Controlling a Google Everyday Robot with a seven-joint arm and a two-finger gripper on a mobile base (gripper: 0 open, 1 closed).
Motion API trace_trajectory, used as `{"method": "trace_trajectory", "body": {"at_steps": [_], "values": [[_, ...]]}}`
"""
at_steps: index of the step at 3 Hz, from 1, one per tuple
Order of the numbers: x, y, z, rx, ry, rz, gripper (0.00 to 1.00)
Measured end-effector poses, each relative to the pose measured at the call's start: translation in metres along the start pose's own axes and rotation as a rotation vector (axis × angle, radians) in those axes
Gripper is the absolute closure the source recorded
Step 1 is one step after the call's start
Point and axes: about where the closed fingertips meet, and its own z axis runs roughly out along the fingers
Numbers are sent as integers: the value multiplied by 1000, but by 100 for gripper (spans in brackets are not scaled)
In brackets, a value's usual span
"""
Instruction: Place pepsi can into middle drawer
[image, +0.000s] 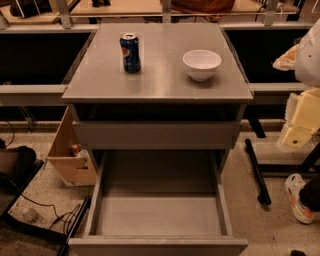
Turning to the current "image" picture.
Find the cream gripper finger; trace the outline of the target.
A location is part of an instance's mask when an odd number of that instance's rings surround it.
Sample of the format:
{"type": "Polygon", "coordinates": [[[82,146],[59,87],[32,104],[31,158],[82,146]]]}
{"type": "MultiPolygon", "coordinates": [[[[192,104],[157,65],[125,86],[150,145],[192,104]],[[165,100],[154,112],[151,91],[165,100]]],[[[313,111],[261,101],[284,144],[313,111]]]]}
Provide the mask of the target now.
{"type": "Polygon", "coordinates": [[[291,127],[285,124],[280,132],[278,144],[283,147],[301,148],[310,139],[312,135],[308,130],[291,127]]]}

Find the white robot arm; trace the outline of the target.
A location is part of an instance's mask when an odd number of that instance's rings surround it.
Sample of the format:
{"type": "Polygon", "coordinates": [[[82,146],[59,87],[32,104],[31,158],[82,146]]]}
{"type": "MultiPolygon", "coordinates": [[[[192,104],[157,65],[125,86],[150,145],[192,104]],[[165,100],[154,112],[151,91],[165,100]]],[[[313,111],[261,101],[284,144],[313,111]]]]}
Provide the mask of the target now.
{"type": "Polygon", "coordinates": [[[276,59],[273,67],[293,70],[295,78],[307,86],[299,95],[290,94],[278,139],[280,148],[303,147],[320,129],[320,20],[298,44],[276,59]]]}

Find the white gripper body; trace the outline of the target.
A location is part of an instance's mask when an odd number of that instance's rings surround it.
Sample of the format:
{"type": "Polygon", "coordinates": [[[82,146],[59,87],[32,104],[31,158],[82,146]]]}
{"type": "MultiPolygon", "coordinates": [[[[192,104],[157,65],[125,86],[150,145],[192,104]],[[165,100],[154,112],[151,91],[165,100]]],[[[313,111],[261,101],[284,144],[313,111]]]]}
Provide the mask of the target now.
{"type": "Polygon", "coordinates": [[[320,129],[320,89],[311,88],[301,94],[291,93],[285,119],[290,128],[309,134],[317,132],[320,129]]]}

